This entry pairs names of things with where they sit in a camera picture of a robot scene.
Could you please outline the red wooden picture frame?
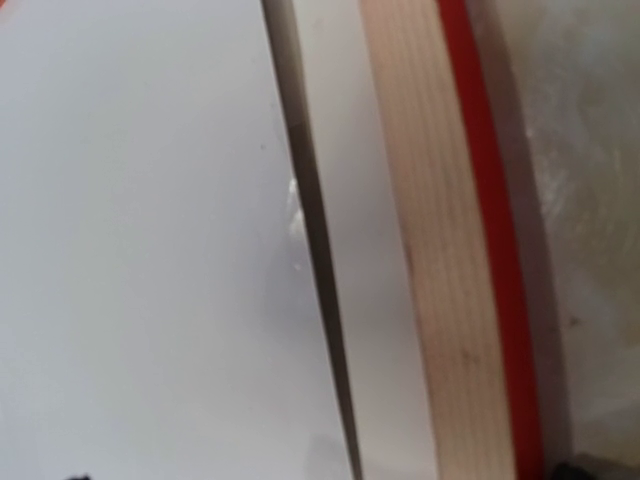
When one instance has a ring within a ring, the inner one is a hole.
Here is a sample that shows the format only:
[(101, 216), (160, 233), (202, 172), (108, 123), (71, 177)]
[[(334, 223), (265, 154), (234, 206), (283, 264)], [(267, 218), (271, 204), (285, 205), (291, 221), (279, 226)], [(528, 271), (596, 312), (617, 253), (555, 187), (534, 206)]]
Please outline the red wooden picture frame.
[(461, 1), (360, 5), (443, 479), (544, 477), (507, 184)]

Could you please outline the cat photo print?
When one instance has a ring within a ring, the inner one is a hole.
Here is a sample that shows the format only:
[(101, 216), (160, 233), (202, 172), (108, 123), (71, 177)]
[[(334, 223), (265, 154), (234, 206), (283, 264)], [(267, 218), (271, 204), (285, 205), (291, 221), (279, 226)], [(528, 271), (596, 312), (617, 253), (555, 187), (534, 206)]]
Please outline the cat photo print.
[(347, 479), (257, 1), (1, 5), (1, 475)]

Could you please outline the white photo mat board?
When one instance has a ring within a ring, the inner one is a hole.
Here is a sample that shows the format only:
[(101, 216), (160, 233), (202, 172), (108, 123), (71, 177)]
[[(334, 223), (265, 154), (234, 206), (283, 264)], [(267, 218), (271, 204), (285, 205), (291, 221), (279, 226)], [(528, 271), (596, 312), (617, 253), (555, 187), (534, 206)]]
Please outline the white photo mat board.
[(434, 479), (420, 342), (359, 6), (298, 1), (294, 12), (363, 473)]

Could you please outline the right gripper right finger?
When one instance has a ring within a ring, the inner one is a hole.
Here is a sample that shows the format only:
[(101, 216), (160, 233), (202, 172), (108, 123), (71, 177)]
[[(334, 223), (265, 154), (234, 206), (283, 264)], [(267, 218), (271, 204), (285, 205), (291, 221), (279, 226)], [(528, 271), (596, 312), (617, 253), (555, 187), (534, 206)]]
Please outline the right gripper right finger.
[(584, 458), (558, 462), (551, 470), (550, 480), (595, 480), (592, 465)]

